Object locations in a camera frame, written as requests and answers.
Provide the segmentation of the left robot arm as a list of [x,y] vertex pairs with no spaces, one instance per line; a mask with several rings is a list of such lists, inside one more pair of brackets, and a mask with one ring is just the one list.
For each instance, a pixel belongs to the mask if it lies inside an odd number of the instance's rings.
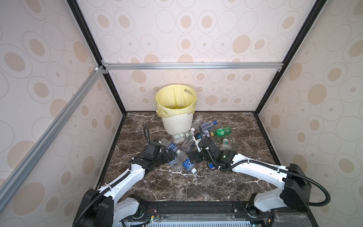
[[141,211],[142,199],[121,197],[155,168],[175,160],[175,154],[164,145],[150,140],[148,127],[143,127],[145,148],[128,164],[128,168],[111,183],[98,190],[88,190],[81,201],[74,227],[111,227],[114,222]]

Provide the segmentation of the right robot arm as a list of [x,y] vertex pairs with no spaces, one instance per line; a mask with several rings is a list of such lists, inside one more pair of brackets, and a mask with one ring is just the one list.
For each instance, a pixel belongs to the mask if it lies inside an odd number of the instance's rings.
[[276,187],[268,192],[251,195],[243,210],[252,218],[283,207],[307,212],[311,206],[322,207],[331,201],[327,189],[308,178],[296,164],[272,165],[233,150],[220,150],[211,138],[201,137],[193,139],[193,142],[197,149],[189,154],[192,162],[206,161],[219,171],[250,175]]

